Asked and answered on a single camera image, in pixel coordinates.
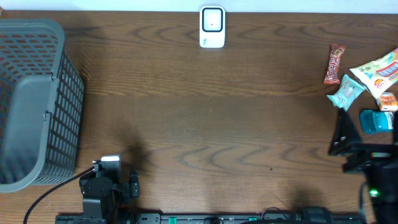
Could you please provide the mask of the light green wet wipes pack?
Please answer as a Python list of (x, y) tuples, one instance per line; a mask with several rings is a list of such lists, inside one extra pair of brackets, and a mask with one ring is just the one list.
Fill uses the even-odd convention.
[(353, 101), (357, 99), (364, 90), (365, 88), (361, 84), (345, 74), (338, 91), (334, 95), (327, 95), (327, 98), (335, 107), (348, 111)]

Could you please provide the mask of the red snack package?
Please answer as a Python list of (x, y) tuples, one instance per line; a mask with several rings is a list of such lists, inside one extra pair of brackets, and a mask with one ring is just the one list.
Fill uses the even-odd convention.
[(328, 68), (323, 83), (326, 85), (340, 84), (338, 78), (338, 69), (340, 66), (341, 58), (346, 50), (343, 45), (331, 44), (331, 51), (328, 60)]

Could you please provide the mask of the teal mouthwash bottle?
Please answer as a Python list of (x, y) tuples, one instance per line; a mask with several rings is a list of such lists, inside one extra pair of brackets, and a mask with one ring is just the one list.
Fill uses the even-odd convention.
[(366, 134), (390, 133), (394, 129), (394, 113), (390, 111), (364, 110), (359, 120)]

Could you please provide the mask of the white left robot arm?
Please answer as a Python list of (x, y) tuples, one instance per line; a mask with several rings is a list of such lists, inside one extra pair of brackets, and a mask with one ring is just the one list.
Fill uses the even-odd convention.
[(131, 169), (123, 182), (119, 160), (94, 161), (93, 171), (80, 178), (79, 186), (83, 214), (78, 223), (125, 223), (127, 212), (121, 206), (139, 196), (139, 175)]

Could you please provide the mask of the orange tissue pack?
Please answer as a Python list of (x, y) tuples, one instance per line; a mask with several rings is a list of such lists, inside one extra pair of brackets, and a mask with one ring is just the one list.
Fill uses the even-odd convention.
[(397, 99), (391, 92), (382, 93), (377, 99), (376, 103), (381, 111), (397, 111)]

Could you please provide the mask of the yellow white snack bag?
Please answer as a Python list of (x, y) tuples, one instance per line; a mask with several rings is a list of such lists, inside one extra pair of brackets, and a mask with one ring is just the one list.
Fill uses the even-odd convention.
[(374, 98), (379, 98), (397, 82), (397, 49), (382, 58), (351, 68), (350, 72)]

